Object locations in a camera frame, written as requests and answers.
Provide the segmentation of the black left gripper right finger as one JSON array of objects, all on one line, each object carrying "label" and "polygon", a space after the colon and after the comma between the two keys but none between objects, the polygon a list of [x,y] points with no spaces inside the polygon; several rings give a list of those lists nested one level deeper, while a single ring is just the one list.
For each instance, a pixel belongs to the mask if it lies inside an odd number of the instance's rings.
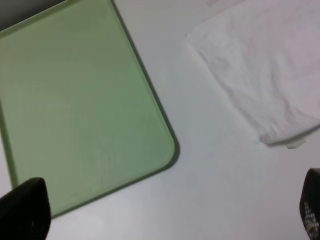
[{"label": "black left gripper right finger", "polygon": [[299,212],[310,240],[320,239],[320,169],[310,168],[303,183]]}]

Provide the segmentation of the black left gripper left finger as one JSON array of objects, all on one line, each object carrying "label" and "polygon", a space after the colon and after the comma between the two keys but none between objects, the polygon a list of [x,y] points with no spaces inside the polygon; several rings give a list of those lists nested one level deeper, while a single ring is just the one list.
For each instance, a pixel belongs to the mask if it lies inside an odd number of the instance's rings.
[{"label": "black left gripper left finger", "polygon": [[2,240],[45,240],[51,208],[45,180],[31,178],[0,198]]}]

